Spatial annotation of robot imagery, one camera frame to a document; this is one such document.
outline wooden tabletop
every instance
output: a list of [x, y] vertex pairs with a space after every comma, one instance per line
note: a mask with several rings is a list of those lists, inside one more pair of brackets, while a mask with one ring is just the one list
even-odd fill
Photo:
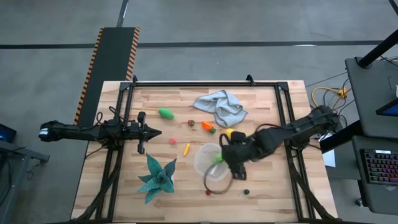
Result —
[[[310, 112], [303, 81], [288, 81], [296, 119]], [[113, 115], [108, 106], [116, 106], [120, 82], [104, 82], [98, 111], [103, 119]], [[143, 185], [138, 176], [147, 175], [146, 156], [137, 153], [137, 141], [126, 141], [122, 171], [118, 186], [114, 222], [294, 222], [297, 216], [290, 185], [290, 175], [284, 146], [273, 155], [259, 162], [245, 163], [248, 179], [234, 181], [224, 195], [206, 196], [203, 177], [193, 168], [195, 153], [205, 143], [218, 143], [218, 136], [224, 131], [215, 125], [216, 134], [211, 135], [200, 126], [200, 121], [214, 121], [213, 114], [197, 110], [191, 105], [200, 96], [220, 89], [234, 94], [248, 112], [245, 120], [234, 128], [247, 134], [252, 133], [261, 123], [280, 124], [273, 87], [144, 87], [134, 88], [129, 119], [136, 119], [138, 112], [145, 111], [148, 126], [161, 130], [162, 134], [144, 144], [146, 153], [156, 158], [162, 166], [177, 158], [175, 192], [161, 192], [151, 203], [144, 204], [145, 193], [137, 192]], [[170, 109], [175, 118], [162, 119], [159, 108]], [[187, 121], [197, 122], [189, 127]], [[169, 139], [175, 138], [175, 145]], [[185, 145], [190, 142], [190, 151], [183, 157]], [[87, 153], [99, 148], [91, 142]], [[336, 217], [322, 154], [309, 147], [303, 151], [310, 188], [320, 203]], [[105, 163], [106, 149], [91, 155], [84, 163], [76, 195], [72, 218], [78, 217], [98, 193]], [[229, 181], [215, 184], [221, 186]], [[242, 194], [249, 189], [250, 194]], [[301, 192], [303, 210], [305, 200]]]

